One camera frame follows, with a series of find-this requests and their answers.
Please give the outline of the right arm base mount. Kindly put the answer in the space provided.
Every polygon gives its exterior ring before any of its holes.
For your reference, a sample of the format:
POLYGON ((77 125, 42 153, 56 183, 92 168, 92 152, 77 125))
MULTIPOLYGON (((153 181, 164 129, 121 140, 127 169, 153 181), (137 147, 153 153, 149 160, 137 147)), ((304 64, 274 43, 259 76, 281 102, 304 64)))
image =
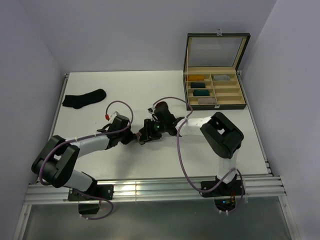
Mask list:
POLYGON ((218 211, 229 214, 236 209, 237 204, 243 200, 246 191, 241 180, 232 180, 230 183, 222 182, 211 192, 201 192, 203 198, 214 198, 215 207, 218 211))

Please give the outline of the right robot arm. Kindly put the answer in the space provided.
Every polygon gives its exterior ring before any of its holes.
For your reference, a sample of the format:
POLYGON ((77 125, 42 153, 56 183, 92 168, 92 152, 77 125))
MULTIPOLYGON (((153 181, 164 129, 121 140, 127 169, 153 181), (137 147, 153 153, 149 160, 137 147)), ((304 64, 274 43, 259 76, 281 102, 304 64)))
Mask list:
POLYGON ((222 112, 202 118, 190 118, 188 115, 175 117, 167 106, 150 108, 149 112, 151 118, 144 120, 143 127, 136 134, 140 144, 157 141, 164 133, 177 138, 204 136, 218 156, 217 191, 227 195, 233 190, 232 181, 238 175, 237 154, 244 140, 244 134, 229 118, 222 112))

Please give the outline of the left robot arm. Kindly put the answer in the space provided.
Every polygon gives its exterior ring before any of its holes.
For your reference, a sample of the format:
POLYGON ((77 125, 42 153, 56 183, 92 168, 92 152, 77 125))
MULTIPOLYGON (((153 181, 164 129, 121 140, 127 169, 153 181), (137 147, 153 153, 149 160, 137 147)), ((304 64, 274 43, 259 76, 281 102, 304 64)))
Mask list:
POLYGON ((86 200, 96 197, 97 181, 84 172, 74 170, 78 158, 109 150, 119 142, 123 145, 135 139, 129 118, 116 115, 95 134, 78 139, 52 136, 31 166, 31 171, 55 188, 69 187, 79 191, 86 200))

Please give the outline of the brown striped sock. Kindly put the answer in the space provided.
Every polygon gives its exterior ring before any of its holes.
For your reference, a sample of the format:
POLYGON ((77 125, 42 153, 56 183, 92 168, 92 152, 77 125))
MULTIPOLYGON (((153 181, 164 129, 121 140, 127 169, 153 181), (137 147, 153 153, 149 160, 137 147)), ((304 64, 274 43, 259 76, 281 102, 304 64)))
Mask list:
MULTIPOLYGON (((161 110, 164 107, 168 107, 165 101, 160 101, 155 105, 156 110, 161 110)), ((165 132, 164 124, 153 114, 151 118, 144 119, 143 127, 135 135, 137 142, 144 145, 147 142, 159 140, 165 132)))

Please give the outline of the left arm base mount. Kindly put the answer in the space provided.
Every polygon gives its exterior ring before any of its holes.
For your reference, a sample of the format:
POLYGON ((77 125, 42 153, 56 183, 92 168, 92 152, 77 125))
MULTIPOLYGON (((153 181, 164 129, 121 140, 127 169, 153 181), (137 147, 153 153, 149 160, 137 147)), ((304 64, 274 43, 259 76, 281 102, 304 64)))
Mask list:
POLYGON ((92 221, 101 220, 110 216, 114 210, 114 204, 111 202, 113 194, 113 184, 98 184, 90 187, 85 192, 70 189, 67 200, 69 202, 78 202, 78 213, 82 218, 92 221), (110 210, 105 215, 96 216, 101 209, 102 202, 110 204, 110 210))

